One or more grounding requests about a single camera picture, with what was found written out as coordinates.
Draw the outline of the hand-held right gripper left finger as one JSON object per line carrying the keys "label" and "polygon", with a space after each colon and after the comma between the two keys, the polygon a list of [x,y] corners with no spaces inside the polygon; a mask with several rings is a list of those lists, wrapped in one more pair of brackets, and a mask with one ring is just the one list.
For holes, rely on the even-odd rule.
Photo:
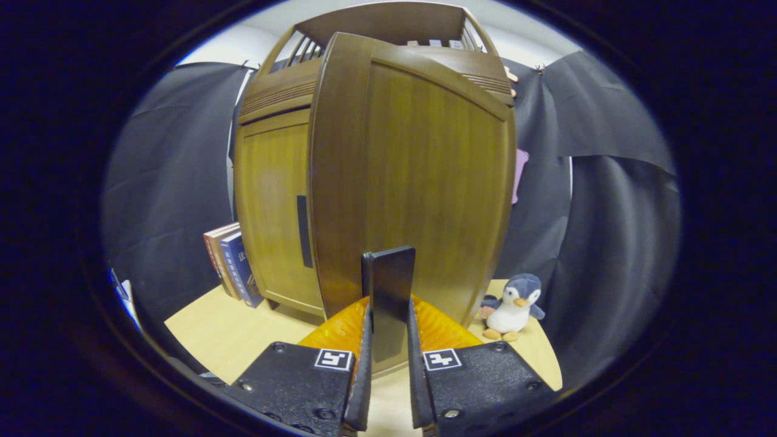
{"label": "hand-held right gripper left finger", "polygon": [[356,436],[372,389],[372,308],[358,300],[299,344],[274,341],[228,386],[266,436]]}

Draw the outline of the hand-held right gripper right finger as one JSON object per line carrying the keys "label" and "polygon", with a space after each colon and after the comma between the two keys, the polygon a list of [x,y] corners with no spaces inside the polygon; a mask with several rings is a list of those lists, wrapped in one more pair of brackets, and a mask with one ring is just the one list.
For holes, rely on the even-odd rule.
{"label": "hand-held right gripper right finger", "polygon": [[505,341],[423,349],[414,300],[406,329],[413,426],[424,436],[519,435],[555,396]]}

